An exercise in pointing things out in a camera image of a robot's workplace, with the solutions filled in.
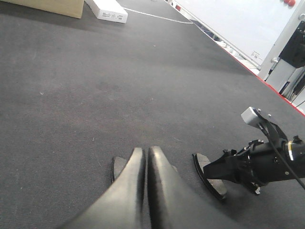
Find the carpeted floor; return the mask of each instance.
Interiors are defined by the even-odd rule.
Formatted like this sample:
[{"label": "carpeted floor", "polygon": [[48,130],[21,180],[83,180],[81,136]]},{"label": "carpeted floor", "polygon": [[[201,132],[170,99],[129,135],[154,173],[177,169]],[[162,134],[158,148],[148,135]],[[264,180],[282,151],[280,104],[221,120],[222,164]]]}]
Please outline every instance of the carpeted floor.
[{"label": "carpeted floor", "polygon": [[[120,4],[186,21],[162,0]],[[214,160],[263,138],[242,121],[247,107],[273,114],[289,138],[305,138],[305,123],[195,25],[135,12],[126,24],[101,21],[86,4],[78,20],[0,2],[0,31],[1,229],[55,229],[107,189],[113,156],[152,145],[203,208],[252,229],[305,227],[304,192],[293,180],[260,196],[226,182],[224,204],[201,183],[192,153]]]}]

